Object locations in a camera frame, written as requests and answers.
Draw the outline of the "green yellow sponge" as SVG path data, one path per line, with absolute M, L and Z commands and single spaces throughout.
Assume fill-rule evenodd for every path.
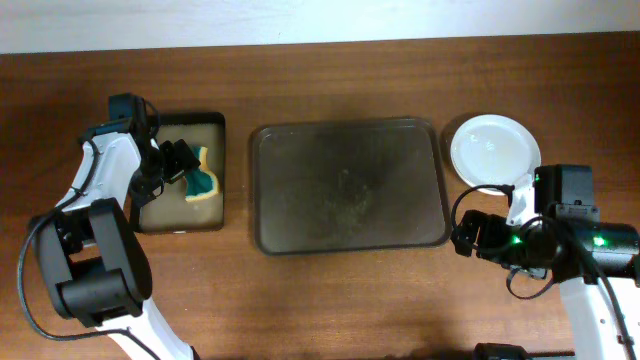
M 192 146 L 191 150 L 200 165 L 185 175 L 185 200 L 189 203 L 204 201 L 220 193 L 220 182 L 207 163 L 208 148 Z

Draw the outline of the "light blue plate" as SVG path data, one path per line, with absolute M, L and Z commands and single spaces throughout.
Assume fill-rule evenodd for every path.
M 454 170 L 470 187 L 514 185 L 542 163 L 534 136 L 517 121 L 485 114 L 464 121 L 449 145 Z

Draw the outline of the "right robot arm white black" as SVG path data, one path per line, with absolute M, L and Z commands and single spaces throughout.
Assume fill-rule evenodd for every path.
M 468 210 L 451 216 L 458 254 L 557 287 L 578 359 L 639 356 L 639 232 L 600 219 L 592 170 L 584 165 L 536 168 L 512 185 L 505 217 Z

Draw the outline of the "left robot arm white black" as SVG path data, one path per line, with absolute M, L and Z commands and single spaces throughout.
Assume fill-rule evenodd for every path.
M 49 340 L 109 337 L 132 359 L 195 359 L 152 298 L 151 267 L 124 207 L 127 200 L 137 208 L 150 203 L 200 162 L 183 140 L 157 141 L 161 117 L 143 97 L 113 95 L 108 108 L 108 121 L 79 139 L 83 158 L 69 190 L 30 225 L 17 265 L 20 305 Z M 56 335 L 36 322 L 24 290 L 29 250 L 56 313 L 85 332 Z

